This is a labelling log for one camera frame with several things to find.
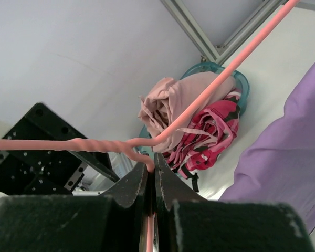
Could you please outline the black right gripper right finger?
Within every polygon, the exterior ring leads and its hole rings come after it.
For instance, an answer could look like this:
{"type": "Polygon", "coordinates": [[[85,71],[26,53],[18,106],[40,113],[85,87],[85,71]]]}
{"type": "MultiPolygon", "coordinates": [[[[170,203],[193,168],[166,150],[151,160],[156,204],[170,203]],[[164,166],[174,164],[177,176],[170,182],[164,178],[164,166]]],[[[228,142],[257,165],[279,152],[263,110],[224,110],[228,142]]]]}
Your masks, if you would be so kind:
{"type": "Polygon", "coordinates": [[[281,203],[209,201],[156,154],[159,251],[314,251],[297,213],[281,203]]]}

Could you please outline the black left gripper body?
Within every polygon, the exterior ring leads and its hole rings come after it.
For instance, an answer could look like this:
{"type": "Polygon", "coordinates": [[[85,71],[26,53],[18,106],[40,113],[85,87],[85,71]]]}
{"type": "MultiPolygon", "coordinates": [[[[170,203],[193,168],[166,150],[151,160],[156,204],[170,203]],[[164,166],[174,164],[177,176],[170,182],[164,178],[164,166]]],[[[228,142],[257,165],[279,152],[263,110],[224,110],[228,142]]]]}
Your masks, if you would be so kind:
{"type": "MultiPolygon", "coordinates": [[[[3,138],[66,141],[86,136],[39,102],[3,138]]],[[[89,166],[112,182],[120,179],[112,169],[108,153],[0,150],[0,192],[71,194],[89,166]]]]}

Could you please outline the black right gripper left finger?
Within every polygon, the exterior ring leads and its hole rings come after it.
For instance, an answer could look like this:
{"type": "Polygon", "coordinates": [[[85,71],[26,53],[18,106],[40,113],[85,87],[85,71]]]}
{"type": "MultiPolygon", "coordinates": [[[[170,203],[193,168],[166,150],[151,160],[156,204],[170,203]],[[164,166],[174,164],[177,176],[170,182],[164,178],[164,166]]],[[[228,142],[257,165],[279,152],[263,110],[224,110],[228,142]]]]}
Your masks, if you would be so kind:
{"type": "Polygon", "coordinates": [[[145,251],[148,173],[138,163],[98,196],[0,199],[0,251],[145,251]]]}

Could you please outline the pink wire hanger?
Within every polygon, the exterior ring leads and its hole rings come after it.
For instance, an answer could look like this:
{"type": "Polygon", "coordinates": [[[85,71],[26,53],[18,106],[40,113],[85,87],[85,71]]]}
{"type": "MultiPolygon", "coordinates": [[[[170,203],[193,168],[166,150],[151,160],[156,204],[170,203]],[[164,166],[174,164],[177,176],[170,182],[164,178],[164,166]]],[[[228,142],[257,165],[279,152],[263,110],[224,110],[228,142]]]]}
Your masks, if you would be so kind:
{"type": "Polygon", "coordinates": [[[134,138],[127,141],[108,141],[75,138],[67,141],[45,141],[45,140],[0,140],[0,148],[5,150],[54,150],[54,151],[87,151],[87,152],[119,152],[124,153],[130,159],[142,162],[146,165],[148,172],[154,171],[154,161],[143,154],[133,151],[136,146],[156,146],[170,137],[181,127],[195,110],[215,91],[233,71],[257,48],[261,42],[273,31],[273,29],[285,18],[285,16],[296,6],[297,0],[287,1],[282,9],[267,23],[267,25],[249,42],[249,44],[231,61],[222,73],[182,112],[182,114],[160,135],[152,139],[134,138]]]}

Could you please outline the purple trousers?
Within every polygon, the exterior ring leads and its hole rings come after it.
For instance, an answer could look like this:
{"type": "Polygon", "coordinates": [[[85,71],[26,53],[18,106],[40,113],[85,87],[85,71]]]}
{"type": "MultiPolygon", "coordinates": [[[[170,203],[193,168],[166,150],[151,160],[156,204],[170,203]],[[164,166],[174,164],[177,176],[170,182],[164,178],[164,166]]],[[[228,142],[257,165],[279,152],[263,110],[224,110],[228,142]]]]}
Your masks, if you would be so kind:
{"type": "Polygon", "coordinates": [[[315,63],[293,89],[284,115],[240,156],[221,201],[283,202],[315,229],[315,63]]]}

